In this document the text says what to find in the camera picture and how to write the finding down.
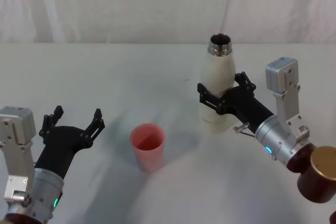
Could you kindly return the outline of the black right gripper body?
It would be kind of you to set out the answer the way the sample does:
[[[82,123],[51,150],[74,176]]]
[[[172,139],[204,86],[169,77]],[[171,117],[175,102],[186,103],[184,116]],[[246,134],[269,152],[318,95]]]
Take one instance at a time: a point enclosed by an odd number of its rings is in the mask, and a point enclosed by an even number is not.
[[[252,91],[237,86],[229,89],[220,99],[216,108],[219,115],[232,114],[255,133],[258,127],[273,116],[273,113],[260,103]]]

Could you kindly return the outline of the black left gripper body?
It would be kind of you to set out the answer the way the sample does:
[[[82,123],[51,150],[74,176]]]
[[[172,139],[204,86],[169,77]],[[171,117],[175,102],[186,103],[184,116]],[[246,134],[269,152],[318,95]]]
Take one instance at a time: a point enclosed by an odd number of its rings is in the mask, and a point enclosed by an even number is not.
[[[57,126],[46,136],[45,147],[35,168],[49,170],[65,178],[75,154],[92,146],[92,139],[86,138],[84,130],[73,126]]]

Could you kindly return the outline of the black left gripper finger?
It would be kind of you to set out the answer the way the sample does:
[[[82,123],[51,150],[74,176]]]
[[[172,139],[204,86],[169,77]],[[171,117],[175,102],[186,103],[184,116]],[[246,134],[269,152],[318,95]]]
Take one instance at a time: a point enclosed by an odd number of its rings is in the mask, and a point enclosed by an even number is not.
[[[42,128],[39,136],[46,136],[51,128],[55,127],[58,120],[62,117],[64,111],[61,105],[56,106],[54,112],[50,115],[45,114],[43,118]]]
[[[91,147],[94,140],[104,129],[104,120],[102,119],[102,112],[96,109],[94,117],[89,126],[80,134],[81,146]]]

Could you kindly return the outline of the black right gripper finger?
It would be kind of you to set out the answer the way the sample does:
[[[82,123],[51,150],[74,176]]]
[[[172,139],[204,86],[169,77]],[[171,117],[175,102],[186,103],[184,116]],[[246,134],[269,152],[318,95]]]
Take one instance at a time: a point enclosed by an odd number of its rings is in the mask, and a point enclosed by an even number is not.
[[[243,71],[241,73],[235,74],[235,82],[238,84],[240,90],[247,95],[254,95],[256,85],[250,81],[246,73]]]
[[[223,97],[216,97],[210,93],[202,84],[197,84],[197,91],[199,93],[199,102],[214,110],[218,115],[224,115],[226,111],[225,100]]]

